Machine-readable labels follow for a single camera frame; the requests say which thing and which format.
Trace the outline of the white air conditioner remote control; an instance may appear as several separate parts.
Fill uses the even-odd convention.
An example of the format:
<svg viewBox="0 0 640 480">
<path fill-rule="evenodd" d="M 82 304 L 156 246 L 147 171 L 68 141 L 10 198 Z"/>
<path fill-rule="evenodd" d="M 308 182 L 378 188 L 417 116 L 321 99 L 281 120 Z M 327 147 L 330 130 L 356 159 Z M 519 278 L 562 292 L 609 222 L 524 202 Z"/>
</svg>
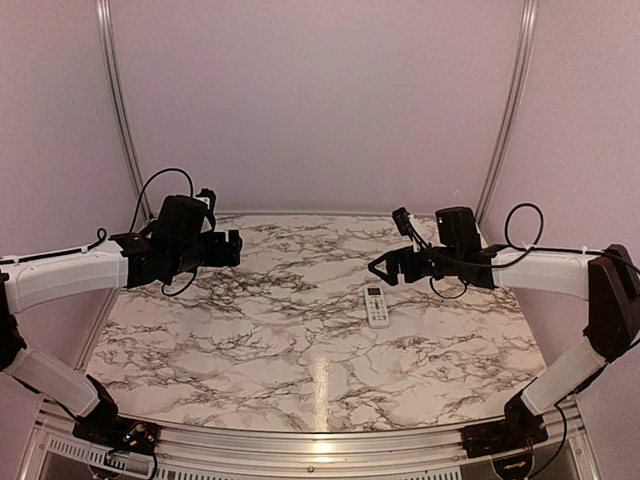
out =
<svg viewBox="0 0 640 480">
<path fill-rule="evenodd" d="M 390 318 L 382 288 L 376 285 L 365 285 L 363 295 L 368 326 L 372 329 L 388 328 Z"/>
</svg>

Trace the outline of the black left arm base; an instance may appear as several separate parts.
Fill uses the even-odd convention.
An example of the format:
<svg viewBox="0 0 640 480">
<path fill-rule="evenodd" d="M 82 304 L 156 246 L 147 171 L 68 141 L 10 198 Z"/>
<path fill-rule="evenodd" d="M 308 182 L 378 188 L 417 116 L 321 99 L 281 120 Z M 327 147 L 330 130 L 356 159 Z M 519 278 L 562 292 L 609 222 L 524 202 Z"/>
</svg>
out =
<svg viewBox="0 0 640 480">
<path fill-rule="evenodd" d="M 97 406 L 86 416 L 79 417 L 72 435 L 81 440 L 109 447 L 112 452 L 133 452 L 141 455 L 155 453 L 159 426 L 156 423 L 123 417 L 118 407 L 99 383 Z"/>
</svg>

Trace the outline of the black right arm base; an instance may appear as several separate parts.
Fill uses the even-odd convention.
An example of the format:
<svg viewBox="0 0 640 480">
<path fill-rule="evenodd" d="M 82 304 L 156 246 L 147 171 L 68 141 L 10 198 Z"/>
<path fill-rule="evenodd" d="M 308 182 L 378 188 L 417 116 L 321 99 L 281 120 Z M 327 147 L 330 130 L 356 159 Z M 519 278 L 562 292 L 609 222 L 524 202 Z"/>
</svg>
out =
<svg viewBox="0 0 640 480">
<path fill-rule="evenodd" d="M 541 415 L 534 415 L 521 395 L 504 407 L 504 418 L 466 426 L 461 430 L 462 445 L 469 458 L 529 448 L 548 440 Z"/>
</svg>

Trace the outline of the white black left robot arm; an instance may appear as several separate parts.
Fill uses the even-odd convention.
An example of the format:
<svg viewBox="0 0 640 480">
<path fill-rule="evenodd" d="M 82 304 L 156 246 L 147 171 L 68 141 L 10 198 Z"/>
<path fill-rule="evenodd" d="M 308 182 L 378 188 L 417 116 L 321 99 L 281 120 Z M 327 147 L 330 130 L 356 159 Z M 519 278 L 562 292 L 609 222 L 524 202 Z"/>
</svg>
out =
<svg viewBox="0 0 640 480">
<path fill-rule="evenodd" d="M 141 231 L 109 236 L 84 247 L 9 257 L 1 262 L 1 371 L 44 394 L 84 421 L 106 445 L 125 438 L 126 423 L 96 380 L 27 346 L 16 316 L 34 306 L 94 290 L 133 289 L 202 267 L 236 267 L 243 246 L 236 230 L 220 232 L 215 195 L 165 198 L 159 216 Z"/>
</svg>

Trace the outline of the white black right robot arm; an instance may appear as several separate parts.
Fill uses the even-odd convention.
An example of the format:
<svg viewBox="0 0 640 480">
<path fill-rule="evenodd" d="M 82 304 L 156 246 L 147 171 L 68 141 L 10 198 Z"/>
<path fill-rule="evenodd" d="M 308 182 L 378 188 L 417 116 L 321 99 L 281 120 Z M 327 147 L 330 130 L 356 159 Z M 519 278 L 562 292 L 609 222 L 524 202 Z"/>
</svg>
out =
<svg viewBox="0 0 640 480">
<path fill-rule="evenodd" d="M 421 221 L 405 208 L 392 214 L 409 245 L 371 261 L 369 271 L 389 286 L 452 277 L 464 287 L 506 289 L 517 294 L 543 337 L 541 316 L 568 325 L 570 308 L 585 322 L 546 369 L 505 406 L 495 438 L 515 448 L 534 431 L 534 419 L 566 397 L 587 388 L 614 361 L 639 344 L 639 269 L 627 249 L 612 244 L 601 250 L 543 247 L 537 241 L 518 246 L 510 239 L 485 245 L 471 208 L 436 212 L 439 242 L 427 240 Z"/>
</svg>

